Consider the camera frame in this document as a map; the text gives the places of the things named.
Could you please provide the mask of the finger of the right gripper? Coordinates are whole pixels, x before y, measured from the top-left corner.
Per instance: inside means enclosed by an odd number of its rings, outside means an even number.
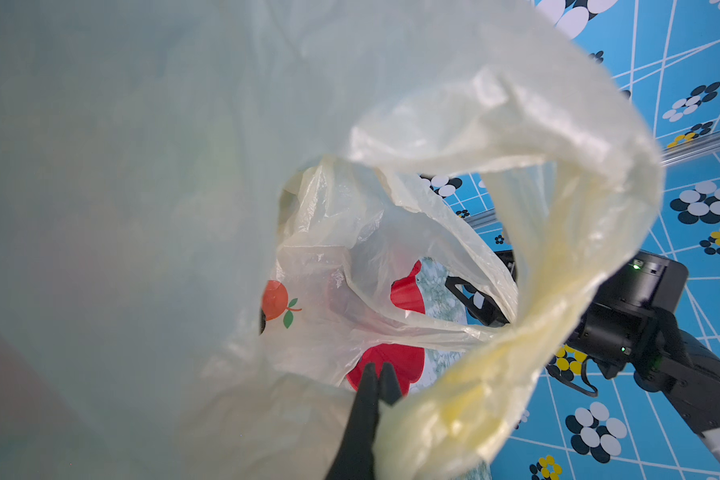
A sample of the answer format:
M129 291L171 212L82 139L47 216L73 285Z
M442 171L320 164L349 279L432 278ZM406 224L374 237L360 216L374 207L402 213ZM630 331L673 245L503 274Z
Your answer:
M460 277L447 276L445 286L465 307L469 324L502 327L509 323L493 298L476 289L468 281Z

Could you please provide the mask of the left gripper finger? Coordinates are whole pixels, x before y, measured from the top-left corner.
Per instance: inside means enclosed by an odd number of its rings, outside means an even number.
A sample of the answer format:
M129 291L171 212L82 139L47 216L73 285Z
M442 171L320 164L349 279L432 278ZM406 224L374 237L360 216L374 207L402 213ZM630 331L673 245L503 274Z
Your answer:
M402 398L402 390L390 363L381 371L368 363L361 377L352 409L339 449L330 466L326 480L372 480L374 454L372 451L382 406L393 406Z

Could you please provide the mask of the red flower-shaped plate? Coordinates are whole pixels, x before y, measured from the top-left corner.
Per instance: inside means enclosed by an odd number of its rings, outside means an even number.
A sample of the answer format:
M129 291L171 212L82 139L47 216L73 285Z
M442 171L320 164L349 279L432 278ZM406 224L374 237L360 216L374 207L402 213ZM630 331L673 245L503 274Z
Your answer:
M423 295L417 283L421 268L422 262L417 261L406 277L392 283L390 300L397 308L406 312L426 313ZM425 350L399 344L380 344L366 350L345 377L354 390L358 388L364 368L369 363L375 365L377 373L389 363L395 371L402 394L407 395L410 386L421 378L425 365Z

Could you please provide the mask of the yellowish plastic bag orange print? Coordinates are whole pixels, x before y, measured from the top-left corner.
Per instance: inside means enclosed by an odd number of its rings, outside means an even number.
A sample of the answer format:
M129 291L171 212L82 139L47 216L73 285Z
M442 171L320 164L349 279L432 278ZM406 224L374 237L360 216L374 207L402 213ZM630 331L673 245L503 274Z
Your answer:
M387 342L462 358L374 474L461 475L664 179L528 1L0 1L0 479L322 479ZM425 314L390 300L417 261Z

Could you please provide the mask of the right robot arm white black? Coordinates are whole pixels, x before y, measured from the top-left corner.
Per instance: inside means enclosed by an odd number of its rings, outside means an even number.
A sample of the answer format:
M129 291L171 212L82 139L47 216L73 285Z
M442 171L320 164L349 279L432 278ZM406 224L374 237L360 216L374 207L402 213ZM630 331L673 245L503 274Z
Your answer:
M687 268L638 253L547 361L497 479L720 479L720 357L682 330Z

